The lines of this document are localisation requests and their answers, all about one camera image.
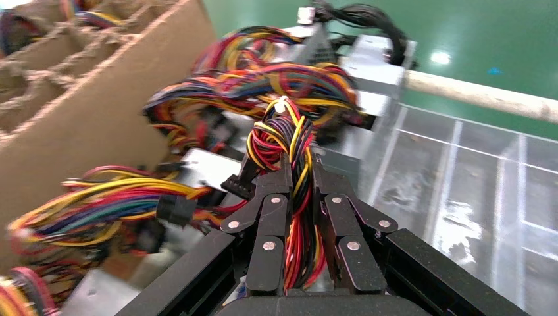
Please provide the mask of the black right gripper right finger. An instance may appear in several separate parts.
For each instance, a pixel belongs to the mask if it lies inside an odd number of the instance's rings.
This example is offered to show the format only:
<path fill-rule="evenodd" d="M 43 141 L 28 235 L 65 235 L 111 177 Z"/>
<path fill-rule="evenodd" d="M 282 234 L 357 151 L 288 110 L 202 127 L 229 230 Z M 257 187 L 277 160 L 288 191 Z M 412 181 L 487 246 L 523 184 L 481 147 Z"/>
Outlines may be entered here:
<path fill-rule="evenodd" d="M 373 248 L 398 230 L 396 220 L 357 197 L 346 176 L 327 171 L 312 156 L 313 212 L 334 288 L 350 294 L 383 294 L 387 281 Z"/>

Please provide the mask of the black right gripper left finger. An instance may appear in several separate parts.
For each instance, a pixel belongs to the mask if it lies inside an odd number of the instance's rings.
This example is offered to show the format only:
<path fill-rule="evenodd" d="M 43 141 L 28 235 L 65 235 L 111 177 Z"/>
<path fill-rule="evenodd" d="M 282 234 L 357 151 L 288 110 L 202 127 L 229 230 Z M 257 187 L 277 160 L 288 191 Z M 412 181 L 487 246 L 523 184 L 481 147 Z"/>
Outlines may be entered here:
<path fill-rule="evenodd" d="M 236 237 L 234 258 L 246 269 L 249 295 L 281 295 L 284 292 L 286 238 L 291 223 L 292 172 L 288 159 L 279 169 L 261 174 L 261 168 L 245 157 L 239 174 L 221 186 L 246 203 L 220 225 L 221 231 Z"/>

